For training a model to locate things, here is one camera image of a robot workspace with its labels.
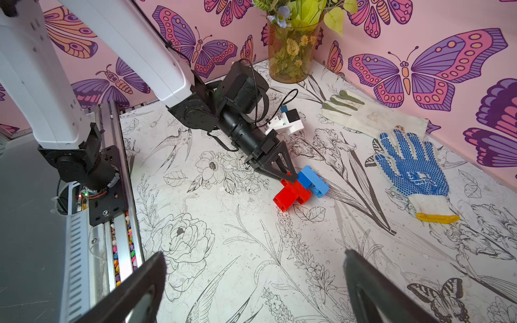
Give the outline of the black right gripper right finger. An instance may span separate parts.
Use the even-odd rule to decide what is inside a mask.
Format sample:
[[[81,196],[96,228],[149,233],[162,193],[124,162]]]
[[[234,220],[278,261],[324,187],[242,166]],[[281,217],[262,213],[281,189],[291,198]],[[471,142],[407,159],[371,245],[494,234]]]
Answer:
[[[343,270],[358,322],[437,321],[355,250],[345,251]]]

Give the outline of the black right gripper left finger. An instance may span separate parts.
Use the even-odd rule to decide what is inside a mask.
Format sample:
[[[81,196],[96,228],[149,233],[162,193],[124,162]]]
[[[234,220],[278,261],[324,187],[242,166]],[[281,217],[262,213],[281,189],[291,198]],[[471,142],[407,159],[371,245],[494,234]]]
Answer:
[[[155,322],[165,282],[165,256],[157,252],[78,322]]]

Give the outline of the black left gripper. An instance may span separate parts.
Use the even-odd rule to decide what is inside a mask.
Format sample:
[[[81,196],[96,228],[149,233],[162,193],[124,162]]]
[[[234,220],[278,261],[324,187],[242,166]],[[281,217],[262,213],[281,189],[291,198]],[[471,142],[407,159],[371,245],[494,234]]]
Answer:
[[[225,108],[219,116],[219,128],[236,148],[245,155],[245,164],[254,171],[295,183],[298,173],[294,168],[287,145],[277,138],[275,131],[266,135],[232,109]]]

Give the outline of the long blue lego brick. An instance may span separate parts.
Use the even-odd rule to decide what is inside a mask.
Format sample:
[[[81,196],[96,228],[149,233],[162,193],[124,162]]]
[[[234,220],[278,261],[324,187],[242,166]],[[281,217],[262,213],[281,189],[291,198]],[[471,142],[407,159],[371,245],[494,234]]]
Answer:
[[[318,198],[325,196],[330,190],[329,185],[310,166],[301,169],[297,181]]]

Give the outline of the long red lego brick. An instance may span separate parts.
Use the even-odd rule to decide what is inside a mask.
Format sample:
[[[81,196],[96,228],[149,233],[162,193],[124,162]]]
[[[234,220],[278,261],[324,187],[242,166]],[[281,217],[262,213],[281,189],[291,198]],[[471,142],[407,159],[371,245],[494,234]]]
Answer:
[[[282,212],[286,212],[295,202],[303,205],[307,202],[312,193],[305,189],[298,181],[290,183],[282,179],[282,190],[274,197],[273,202]]]

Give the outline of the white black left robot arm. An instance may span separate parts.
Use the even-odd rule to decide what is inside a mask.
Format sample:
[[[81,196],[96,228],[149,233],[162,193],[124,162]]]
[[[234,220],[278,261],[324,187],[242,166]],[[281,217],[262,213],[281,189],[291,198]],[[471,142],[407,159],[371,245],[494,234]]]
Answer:
[[[134,1],[1,2],[1,93],[29,123],[39,152],[63,181],[104,192],[121,171],[100,153],[101,134],[87,111],[130,106],[134,92],[154,94],[182,125],[221,130],[229,152],[256,172],[295,182],[286,144],[259,122],[268,84],[227,40],[202,44],[177,13],[145,15]]]

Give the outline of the white green work glove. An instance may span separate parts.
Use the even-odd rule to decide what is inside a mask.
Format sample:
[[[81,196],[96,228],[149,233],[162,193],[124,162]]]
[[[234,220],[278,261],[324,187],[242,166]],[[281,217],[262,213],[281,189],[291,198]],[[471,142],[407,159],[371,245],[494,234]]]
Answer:
[[[345,90],[326,100],[320,113],[332,122],[372,138],[379,137],[381,133],[390,134],[397,129],[403,133],[414,133],[422,139],[428,128],[428,121],[424,118],[387,108]]]

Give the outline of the blue dotted work glove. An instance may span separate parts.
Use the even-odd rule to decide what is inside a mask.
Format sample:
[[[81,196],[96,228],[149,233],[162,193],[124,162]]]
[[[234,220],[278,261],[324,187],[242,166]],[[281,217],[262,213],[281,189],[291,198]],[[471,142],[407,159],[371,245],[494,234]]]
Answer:
[[[382,151],[374,156],[385,177],[408,198],[422,222],[452,224],[460,220],[448,203],[449,185],[436,160],[434,145],[398,129],[381,133]]]

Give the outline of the potted plant in glass vase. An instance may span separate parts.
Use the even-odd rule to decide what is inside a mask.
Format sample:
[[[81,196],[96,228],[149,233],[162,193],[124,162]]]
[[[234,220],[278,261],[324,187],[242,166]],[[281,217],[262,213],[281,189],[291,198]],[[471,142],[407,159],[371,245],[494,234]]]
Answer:
[[[357,1],[253,1],[266,13],[269,75],[280,83],[298,83],[310,74],[320,24],[343,34],[346,13],[357,13]]]

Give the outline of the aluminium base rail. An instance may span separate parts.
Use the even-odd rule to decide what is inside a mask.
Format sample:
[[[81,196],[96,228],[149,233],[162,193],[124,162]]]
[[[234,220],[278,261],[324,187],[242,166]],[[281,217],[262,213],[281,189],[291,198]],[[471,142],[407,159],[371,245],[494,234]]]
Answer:
[[[133,158],[126,149],[121,108],[114,102],[92,108],[101,132],[100,157],[120,179],[98,198],[78,182],[60,192],[67,203],[65,269],[60,322],[76,322],[141,266],[142,248],[131,187]]]

